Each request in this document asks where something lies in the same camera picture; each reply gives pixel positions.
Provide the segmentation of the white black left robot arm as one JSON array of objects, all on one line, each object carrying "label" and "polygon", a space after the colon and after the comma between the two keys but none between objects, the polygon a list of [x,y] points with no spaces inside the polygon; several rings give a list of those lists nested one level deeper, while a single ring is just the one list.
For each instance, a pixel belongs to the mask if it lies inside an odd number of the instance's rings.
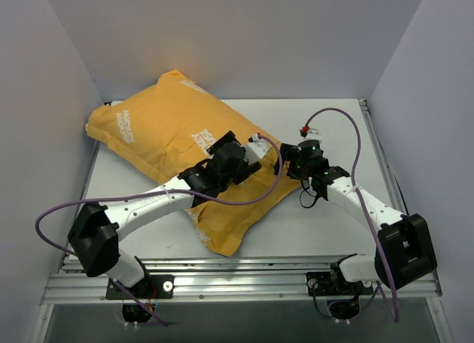
[{"label": "white black left robot arm", "polygon": [[261,169],[269,144],[253,135],[241,144],[226,133],[208,149],[209,158],[187,168],[138,199],[84,204],[68,233],[68,241],[89,277],[102,274],[119,282],[133,298],[150,287],[141,261],[124,252],[119,243],[141,227],[180,210],[199,206],[240,184]]}]

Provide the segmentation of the yellow printed pillowcase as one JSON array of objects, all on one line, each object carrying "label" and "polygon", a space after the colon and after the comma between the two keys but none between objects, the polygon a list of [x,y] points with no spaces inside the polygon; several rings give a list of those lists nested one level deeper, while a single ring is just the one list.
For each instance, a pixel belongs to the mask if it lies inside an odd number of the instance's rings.
[{"label": "yellow printed pillowcase", "polygon": [[[267,134],[177,70],[116,106],[97,108],[85,130],[159,184],[207,158],[207,148],[228,131],[242,144],[254,133]],[[207,202],[189,210],[208,250],[234,254],[250,227],[298,187],[286,176],[276,179],[277,160],[271,150],[256,174],[221,194],[232,205]]]}]

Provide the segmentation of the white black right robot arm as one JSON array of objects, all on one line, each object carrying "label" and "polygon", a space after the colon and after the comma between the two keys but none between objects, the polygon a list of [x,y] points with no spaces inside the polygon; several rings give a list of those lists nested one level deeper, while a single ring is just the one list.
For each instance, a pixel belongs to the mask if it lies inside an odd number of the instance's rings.
[{"label": "white black right robot arm", "polygon": [[352,254],[331,264],[329,284],[346,293],[355,283],[381,282],[400,289],[437,269],[438,262],[427,221],[417,213],[407,215],[391,208],[360,185],[349,172],[330,165],[317,140],[282,144],[287,176],[308,183],[317,199],[339,206],[375,236],[373,256]]}]

